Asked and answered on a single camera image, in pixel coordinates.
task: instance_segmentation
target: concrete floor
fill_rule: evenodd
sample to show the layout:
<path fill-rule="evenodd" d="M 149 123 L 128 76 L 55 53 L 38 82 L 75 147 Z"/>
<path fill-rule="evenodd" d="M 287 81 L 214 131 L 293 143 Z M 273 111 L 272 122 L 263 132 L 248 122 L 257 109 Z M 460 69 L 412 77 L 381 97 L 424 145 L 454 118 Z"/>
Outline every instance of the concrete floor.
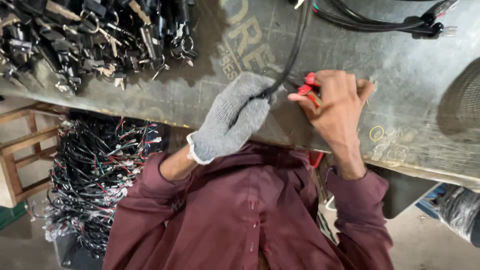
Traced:
<path fill-rule="evenodd" d="M 34 101 L 6 97 L 0 101 L 0 113 L 32 104 Z M 39 129 L 53 125 L 50 117 L 37 116 Z M 28 133 L 25 119 L 0 126 L 0 142 Z M 54 140 L 42 143 L 42 147 L 55 144 Z M 15 158 L 31 154 L 30 148 L 19 151 Z M 19 171 L 23 185 L 31 184 L 48 175 L 50 162 L 37 161 Z M 40 201 L 45 192 L 30 197 Z M 330 227 L 336 213 L 322 209 Z M 30 222 L 25 215 L 0 232 L 0 270 L 57 270 L 58 266 L 53 243 L 45 240 L 43 221 Z M 480 249 L 464 241 L 439 221 L 429 218 L 416 207 L 401 213 L 387 222 L 387 229 L 393 238 L 394 247 L 390 252 L 397 270 L 477 270 L 480 265 Z"/>

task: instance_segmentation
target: scratched metal surface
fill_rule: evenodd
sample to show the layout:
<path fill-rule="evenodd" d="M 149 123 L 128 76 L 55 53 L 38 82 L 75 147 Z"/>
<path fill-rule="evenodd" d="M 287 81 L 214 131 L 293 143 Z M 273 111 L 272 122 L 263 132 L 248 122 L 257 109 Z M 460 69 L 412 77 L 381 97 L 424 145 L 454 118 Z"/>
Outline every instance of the scratched metal surface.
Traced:
<path fill-rule="evenodd" d="M 346 2 L 364 15 L 392 21 L 421 15 L 432 5 Z M 448 106 L 450 99 L 462 99 L 449 85 L 480 57 L 478 10 L 480 1 L 461 1 L 441 19 L 458 26 L 457 37 L 438 40 L 415 40 L 400 32 L 355 33 L 313 17 L 296 70 L 343 69 L 377 82 L 359 125 L 367 162 L 480 189 L 480 126 L 458 128 L 458 119 L 449 118 L 455 108 Z M 154 72 L 131 74 L 125 91 L 105 78 L 85 78 L 85 87 L 71 97 L 55 89 L 55 76 L 40 62 L 21 78 L 25 88 L 1 81 L 0 93 L 198 128 L 215 96 L 242 70 L 269 74 L 264 73 L 267 64 L 285 63 L 297 16 L 286 0 L 197 0 L 193 35 L 200 57 L 194 67 L 173 64 L 155 81 L 150 80 Z M 285 92 L 255 139 L 328 151 Z"/>

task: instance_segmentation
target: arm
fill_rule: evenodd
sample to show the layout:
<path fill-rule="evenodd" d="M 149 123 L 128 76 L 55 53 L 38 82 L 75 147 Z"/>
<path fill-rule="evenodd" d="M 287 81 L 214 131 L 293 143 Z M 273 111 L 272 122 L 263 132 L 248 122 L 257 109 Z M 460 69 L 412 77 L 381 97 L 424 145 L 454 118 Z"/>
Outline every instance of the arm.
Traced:
<path fill-rule="evenodd" d="M 128 189 L 128 195 L 117 205 L 108 240 L 103 269 L 141 269 L 165 230 L 164 221 L 173 214 L 172 204 L 178 192 L 185 189 L 191 165 L 186 155 L 183 171 L 165 168 L 163 171 L 174 179 L 169 181 L 159 170 L 179 157 L 180 150 L 171 157 L 167 153 L 150 155 L 136 183 Z"/>
<path fill-rule="evenodd" d="M 388 183 L 366 171 L 357 136 L 361 108 L 374 85 L 344 71 L 319 71 L 316 80 L 322 85 L 322 107 L 297 94 L 288 99 L 302 106 L 336 158 L 336 171 L 327 173 L 327 187 L 335 195 L 338 210 L 338 247 L 359 269 L 393 269 L 388 255 L 392 240 L 382 213 Z"/>
<path fill-rule="evenodd" d="M 198 166 L 197 162 L 187 158 L 189 152 L 190 147 L 186 145 L 160 164 L 159 170 L 165 179 L 168 181 L 182 180 Z"/>
<path fill-rule="evenodd" d="M 104 270 L 143 268 L 162 238 L 164 222 L 174 214 L 178 194 L 191 181 L 191 172 L 198 164 L 237 152 L 260 128 L 270 104 L 251 97 L 272 83 L 273 79 L 242 73 L 215 98 L 203 125 L 187 136 L 187 146 L 170 157 L 159 153 L 148 158 L 137 182 L 117 205 Z"/>

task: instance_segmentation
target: gloved hand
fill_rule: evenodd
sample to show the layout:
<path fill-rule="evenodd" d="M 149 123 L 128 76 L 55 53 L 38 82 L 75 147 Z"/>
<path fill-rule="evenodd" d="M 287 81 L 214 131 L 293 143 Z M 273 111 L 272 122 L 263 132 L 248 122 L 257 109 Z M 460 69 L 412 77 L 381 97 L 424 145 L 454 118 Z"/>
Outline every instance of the gloved hand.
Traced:
<path fill-rule="evenodd" d="M 200 129 L 187 136 L 189 157 L 206 165 L 240 150 L 270 110 L 268 99 L 253 97 L 273 83 L 273 79 L 251 72 L 243 72 L 230 83 L 215 98 Z"/>

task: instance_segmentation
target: yellow rubber band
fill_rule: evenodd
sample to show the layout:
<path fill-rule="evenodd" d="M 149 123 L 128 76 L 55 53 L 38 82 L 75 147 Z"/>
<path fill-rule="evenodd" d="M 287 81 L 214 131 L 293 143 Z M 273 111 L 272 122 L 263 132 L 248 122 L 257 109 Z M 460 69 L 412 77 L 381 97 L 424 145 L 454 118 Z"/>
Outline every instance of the yellow rubber band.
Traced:
<path fill-rule="evenodd" d="M 382 135 L 381 135 L 380 138 L 378 138 L 378 139 L 373 139 L 373 138 L 372 138 L 372 131 L 373 131 L 375 128 L 380 128 L 380 129 L 382 130 Z M 374 127 L 370 130 L 370 134 L 369 134 L 370 140 L 376 142 L 376 141 L 380 140 L 380 139 L 384 136 L 384 134 L 385 134 L 384 128 L 382 128 L 382 127 L 379 126 L 379 125 L 378 125 L 378 126 L 374 126 Z"/>

